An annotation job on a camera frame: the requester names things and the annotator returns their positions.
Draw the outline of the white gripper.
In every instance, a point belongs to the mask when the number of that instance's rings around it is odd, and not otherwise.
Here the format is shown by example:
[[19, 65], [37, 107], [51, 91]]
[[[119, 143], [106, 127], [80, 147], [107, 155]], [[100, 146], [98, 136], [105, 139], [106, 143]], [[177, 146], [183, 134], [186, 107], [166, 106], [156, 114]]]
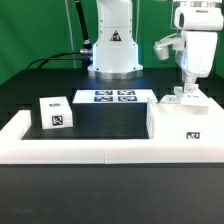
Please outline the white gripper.
[[206, 78], [211, 71], [216, 51], [216, 32], [182, 31], [184, 49], [178, 52], [178, 65], [187, 75], [184, 78], [184, 92], [193, 93], [196, 78]]

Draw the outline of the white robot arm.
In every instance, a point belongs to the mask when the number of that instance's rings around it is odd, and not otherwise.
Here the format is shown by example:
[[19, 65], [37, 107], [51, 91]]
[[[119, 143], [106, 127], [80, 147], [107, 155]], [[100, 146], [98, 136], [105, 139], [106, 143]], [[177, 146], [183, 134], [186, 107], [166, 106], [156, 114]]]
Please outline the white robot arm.
[[[182, 69], [182, 92], [194, 93], [196, 80], [206, 78], [212, 68], [218, 35], [224, 27], [222, 0], [172, 0], [171, 27], [175, 32], [154, 44], [160, 60], [171, 49]], [[143, 69], [138, 44], [132, 37], [132, 0], [96, 0], [98, 39], [93, 45], [89, 75], [103, 79], [125, 79]]]

